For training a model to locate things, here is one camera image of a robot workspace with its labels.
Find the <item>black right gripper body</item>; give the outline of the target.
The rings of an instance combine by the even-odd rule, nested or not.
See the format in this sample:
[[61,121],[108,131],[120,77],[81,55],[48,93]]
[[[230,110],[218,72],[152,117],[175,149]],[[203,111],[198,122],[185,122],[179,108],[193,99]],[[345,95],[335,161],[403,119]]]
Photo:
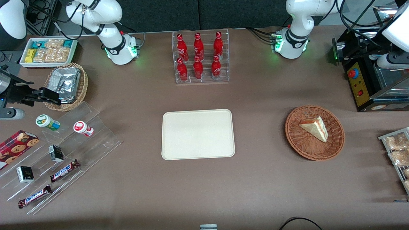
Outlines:
[[4,101],[7,104],[25,104],[27,106],[34,106],[35,102],[41,102],[38,90],[32,89],[29,86],[33,85],[33,82],[20,82],[18,80],[11,79],[9,86],[4,91]]

